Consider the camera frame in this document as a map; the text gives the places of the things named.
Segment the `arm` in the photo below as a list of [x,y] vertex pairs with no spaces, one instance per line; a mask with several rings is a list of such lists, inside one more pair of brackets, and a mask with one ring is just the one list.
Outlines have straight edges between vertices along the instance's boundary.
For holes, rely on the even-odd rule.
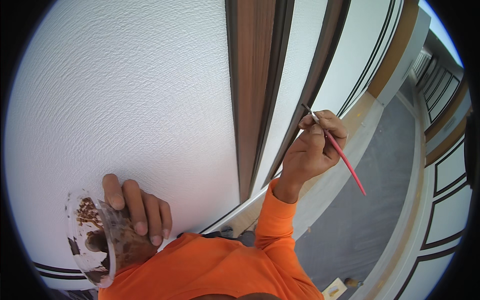
[[305,181],[320,175],[337,164],[340,155],[325,139],[323,128],[328,129],[341,148],[345,146],[347,130],[331,111],[315,112],[320,125],[311,115],[300,121],[303,133],[292,144],[283,160],[279,179],[270,183],[258,218],[255,246],[299,282],[312,285],[294,252],[295,241],[292,221],[296,202]]

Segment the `orange long-sleeve shirt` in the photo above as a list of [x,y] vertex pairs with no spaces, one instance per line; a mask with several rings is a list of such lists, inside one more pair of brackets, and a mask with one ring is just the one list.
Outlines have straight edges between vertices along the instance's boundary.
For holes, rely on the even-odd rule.
[[323,299],[294,252],[296,204],[278,200],[270,183],[255,232],[255,248],[239,241],[185,233],[142,265],[101,288],[106,299],[191,299],[270,293],[281,299]]

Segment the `paintbrush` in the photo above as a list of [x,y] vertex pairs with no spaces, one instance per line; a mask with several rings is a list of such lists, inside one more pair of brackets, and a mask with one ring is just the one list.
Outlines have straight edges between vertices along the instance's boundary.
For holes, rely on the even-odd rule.
[[[303,104],[303,107],[305,107],[307,110],[308,110],[308,113],[310,113],[312,115],[312,118],[313,120],[315,121],[315,123],[319,124],[320,125],[320,120],[318,119],[317,115],[315,115],[312,110],[306,106],[305,104]],[[355,181],[357,182],[357,185],[359,186],[360,188],[360,191],[362,192],[362,194],[364,196],[367,195],[367,193],[365,192],[365,190],[363,189],[363,186],[361,185],[360,183],[360,180],[357,176],[357,174],[355,173],[355,171],[353,170],[352,168],[352,165],[348,162],[348,159],[347,157],[345,156],[345,154],[343,153],[342,151],[342,148],[340,148],[340,146],[338,145],[338,143],[336,142],[335,138],[332,136],[332,134],[325,128],[323,128],[324,130],[324,133],[326,135],[326,137],[328,138],[328,140],[330,140],[330,142],[332,143],[333,145],[333,148],[335,148],[335,150],[338,152],[338,154],[340,155],[340,157],[343,159],[343,161],[345,162],[345,164],[347,165],[347,168],[350,170],[350,173],[352,173],[352,176],[353,176],[353,179],[355,179]]]

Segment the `plastic cup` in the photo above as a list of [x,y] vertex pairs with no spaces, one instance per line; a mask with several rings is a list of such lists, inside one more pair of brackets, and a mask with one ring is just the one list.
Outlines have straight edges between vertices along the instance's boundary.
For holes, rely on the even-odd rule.
[[73,258],[99,288],[109,287],[115,274],[144,263],[158,249],[148,235],[135,233],[126,207],[115,210],[87,189],[71,191],[65,210]]

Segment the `person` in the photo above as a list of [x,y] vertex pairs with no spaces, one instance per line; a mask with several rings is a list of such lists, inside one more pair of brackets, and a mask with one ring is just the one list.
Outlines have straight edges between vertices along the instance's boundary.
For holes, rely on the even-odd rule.
[[[340,147],[347,129],[329,110],[309,114],[299,123],[304,131],[290,146],[283,170],[272,180],[258,218],[255,247],[220,236],[183,233],[142,265],[115,275],[112,285],[99,290],[99,299],[323,299],[294,252],[292,220],[305,181],[334,166],[339,154],[325,138],[329,130]],[[139,235],[153,245],[168,239],[172,228],[169,205],[127,180],[103,178],[105,200],[115,209],[127,205]]]

